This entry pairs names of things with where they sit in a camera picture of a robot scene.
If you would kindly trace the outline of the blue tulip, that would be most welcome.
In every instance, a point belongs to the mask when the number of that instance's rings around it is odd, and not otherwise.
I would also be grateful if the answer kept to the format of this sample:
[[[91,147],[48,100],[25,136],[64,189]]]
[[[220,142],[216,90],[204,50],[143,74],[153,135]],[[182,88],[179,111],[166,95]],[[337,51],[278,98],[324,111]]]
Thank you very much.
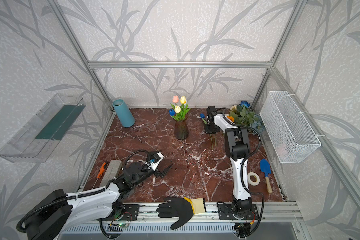
[[[201,114],[200,114],[200,117],[201,117],[201,119],[202,119],[203,122],[204,122],[205,133],[210,136],[210,139],[211,139],[211,148],[212,148],[212,150],[213,150],[214,147],[217,146],[216,134],[207,133],[208,122],[207,122],[207,120],[206,120],[206,116],[205,116],[203,113],[201,113]]]
[[[169,114],[170,116],[174,119],[174,120],[177,120],[176,118],[176,112],[174,109],[169,109]]]

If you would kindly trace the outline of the orange marigold flower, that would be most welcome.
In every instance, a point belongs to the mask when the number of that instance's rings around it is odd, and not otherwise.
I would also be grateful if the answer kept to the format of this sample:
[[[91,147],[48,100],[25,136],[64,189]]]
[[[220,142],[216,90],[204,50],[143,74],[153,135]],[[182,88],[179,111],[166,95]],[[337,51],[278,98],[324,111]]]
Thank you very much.
[[[227,116],[227,118],[232,122],[232,123],[234,123],[235,122],[235,119],[233,118],[233,117],[231,117],[231,116]]]

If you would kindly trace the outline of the pink glass vase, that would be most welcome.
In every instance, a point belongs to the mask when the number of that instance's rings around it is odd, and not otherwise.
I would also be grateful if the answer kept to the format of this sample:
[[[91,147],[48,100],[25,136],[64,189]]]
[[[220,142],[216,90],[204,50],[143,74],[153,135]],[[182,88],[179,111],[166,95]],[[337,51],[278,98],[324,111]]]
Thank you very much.
[[[189,129],[186,119],[182,121],[175,121],[174,134],[178,140],[185,140],[189,136]]]

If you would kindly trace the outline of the pale cream tulip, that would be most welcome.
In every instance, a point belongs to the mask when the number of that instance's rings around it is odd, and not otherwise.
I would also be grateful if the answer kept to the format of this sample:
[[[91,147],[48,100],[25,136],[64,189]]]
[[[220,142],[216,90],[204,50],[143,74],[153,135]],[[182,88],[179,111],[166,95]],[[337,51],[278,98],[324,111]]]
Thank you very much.
[[[175,111],[175,113],[176,113],[176,115],[175,115],[176,120],[177,120],[177,121],[181,121],[181,120],[182,120],[182,117],[181,117],[181,111],[182,111],[182,109],[181,109],[181,107],[175,106],[174,111]]]

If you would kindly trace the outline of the teal ceramic vase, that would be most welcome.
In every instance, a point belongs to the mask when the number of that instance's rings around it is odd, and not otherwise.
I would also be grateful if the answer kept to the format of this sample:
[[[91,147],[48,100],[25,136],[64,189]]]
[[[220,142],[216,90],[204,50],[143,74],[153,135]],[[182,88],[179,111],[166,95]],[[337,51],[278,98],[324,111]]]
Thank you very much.
[[[133,117],[127,104],[122,99],[113,101],[113,107],[124,128],[129,128],[135,124],[135,118]]]

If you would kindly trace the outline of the pink tulip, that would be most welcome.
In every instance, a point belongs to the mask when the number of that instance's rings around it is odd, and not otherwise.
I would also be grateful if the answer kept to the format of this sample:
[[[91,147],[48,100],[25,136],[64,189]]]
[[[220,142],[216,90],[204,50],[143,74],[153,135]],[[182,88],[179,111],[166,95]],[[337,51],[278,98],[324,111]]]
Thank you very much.
[[[177,105],[177,103],[179,102],[179,97],[178,96],[174,96],[173,97],[173,100],[172,100],[172,102],[173,102],[173,104],[172,104],[172,109],[174,109],[175,108],[175,106],[178,106]]]

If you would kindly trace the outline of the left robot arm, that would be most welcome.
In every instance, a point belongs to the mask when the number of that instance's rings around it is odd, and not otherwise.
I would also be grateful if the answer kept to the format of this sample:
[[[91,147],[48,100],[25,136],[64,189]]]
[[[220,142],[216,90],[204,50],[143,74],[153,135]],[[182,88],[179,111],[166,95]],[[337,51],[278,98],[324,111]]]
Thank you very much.
[[[164,177],[169,169],[153,170],[143,165],[131,186],[124,176],[119,176],[104,187],[84,192],[66,194],[62,189],[55,190],[21,218],[16,229],[27,234],[29,240],[53,240],[69,228],[106,219],[121,211],[122,201],[134,192],[135,187],[150,176]]]

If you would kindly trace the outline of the grey sharpening stone block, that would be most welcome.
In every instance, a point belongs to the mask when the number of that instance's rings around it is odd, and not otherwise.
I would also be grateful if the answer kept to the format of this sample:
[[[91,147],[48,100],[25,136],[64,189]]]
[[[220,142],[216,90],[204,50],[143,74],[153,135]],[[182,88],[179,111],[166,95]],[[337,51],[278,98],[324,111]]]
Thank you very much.
[[[103,174],[102,181],[100,182],[100,187],[105,186],[109,180],[112,180],[113,178],[117,178],[121,168],[122,168],[122,161],[119,160],[110,161],[105,173]]]

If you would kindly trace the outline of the blue green flower bouquet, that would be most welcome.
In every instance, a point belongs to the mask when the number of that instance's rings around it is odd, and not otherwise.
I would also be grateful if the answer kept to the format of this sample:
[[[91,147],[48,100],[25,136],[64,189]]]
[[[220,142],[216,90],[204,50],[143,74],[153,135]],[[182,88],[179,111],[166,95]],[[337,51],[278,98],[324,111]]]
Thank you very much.
[[[251,104],[247,101],[241,101],[239,105],[231,106],[229,116],[235,119],[235,124],[249,126],[259,133],[265,130],[261,116],[251,109]]]

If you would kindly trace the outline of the black and yellow work glove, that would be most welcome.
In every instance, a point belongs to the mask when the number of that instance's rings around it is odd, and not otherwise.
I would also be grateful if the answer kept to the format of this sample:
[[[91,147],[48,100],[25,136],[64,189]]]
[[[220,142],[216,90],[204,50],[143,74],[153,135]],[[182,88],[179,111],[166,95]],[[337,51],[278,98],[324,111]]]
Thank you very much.
[[[205,213],[205,199],[189,199],[186,197],[166,197],[165,203],[159,204],[157,212],[159,218],[179,218],[171,225],[171,230],[176,230],[185,225],[194,215]]]

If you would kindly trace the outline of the white tape roll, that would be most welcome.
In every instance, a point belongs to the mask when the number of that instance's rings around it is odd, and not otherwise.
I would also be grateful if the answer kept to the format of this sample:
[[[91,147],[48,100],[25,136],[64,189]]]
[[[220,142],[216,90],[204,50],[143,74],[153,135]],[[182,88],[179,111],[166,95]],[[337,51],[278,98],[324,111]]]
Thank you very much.
[[[259,175],[253,172],[247,174],[247,180],[251,186],[257,186],[260,183]]]

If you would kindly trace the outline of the pink object in basket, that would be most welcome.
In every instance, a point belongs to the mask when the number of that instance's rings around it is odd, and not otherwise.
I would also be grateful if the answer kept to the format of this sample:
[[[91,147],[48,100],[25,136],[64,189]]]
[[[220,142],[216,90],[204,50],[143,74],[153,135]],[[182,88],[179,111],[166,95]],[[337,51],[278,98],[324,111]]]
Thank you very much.
[[[281,160],[284,160],[288,157],[288,150],[286,144],[280,144],[276,148],[276,152],[278,153],[278,156]]]

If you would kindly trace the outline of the orange handled screwdriver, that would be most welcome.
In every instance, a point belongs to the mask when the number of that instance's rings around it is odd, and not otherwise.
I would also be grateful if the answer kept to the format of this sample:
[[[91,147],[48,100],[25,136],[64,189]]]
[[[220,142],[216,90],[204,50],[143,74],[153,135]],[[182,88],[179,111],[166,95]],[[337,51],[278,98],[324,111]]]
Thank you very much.
[[[104,163],[102,164],[100,170],[99,170],[99,173],[98,173],[98,175],[97,175],[97,177],[96,177],[96,181],[95,181],[92,189],[95,188],[97,182],[103,177],[103,173],[106,171],[107,167],[108,167],[108,163],[107,163],[107,162],[104,162]]]

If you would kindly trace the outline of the clear acrylic wall shelf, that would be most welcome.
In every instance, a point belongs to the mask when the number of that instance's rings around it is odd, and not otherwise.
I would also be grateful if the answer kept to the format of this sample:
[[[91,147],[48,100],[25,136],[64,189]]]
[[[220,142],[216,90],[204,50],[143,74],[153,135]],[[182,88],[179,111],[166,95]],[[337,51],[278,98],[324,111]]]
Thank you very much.
[[[0,157],[12,163],[44,163],[85,107],[82,97],[55,94],[0,149]]]

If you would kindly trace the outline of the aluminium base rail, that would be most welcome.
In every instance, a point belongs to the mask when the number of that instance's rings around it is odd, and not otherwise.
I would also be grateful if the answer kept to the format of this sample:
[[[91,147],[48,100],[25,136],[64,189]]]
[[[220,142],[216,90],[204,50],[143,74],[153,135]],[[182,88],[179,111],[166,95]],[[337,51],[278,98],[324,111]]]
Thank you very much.
[[[182,197],[167,197],[164,202],[152,204],[123,205],[119,202],[113,204],[92,203],[88,208],[80,201],[69,201],[68,209],[71,211],[63,228],[98,220],[109,221],[111,224],[119,221],[136,222],[141,220],[157,220],[167,223],[172,221],[172,229],[180,228],[192,219],[198,222],[203,220],[235,221],[237,223],[260,223],[263,220],[280,220],[292,222],[302,220],[297,204],[289,202],[260,202],[253,203],[245,200],[244,205],[235,211],[235,203],[209,203],[205,199],[189,199]]]

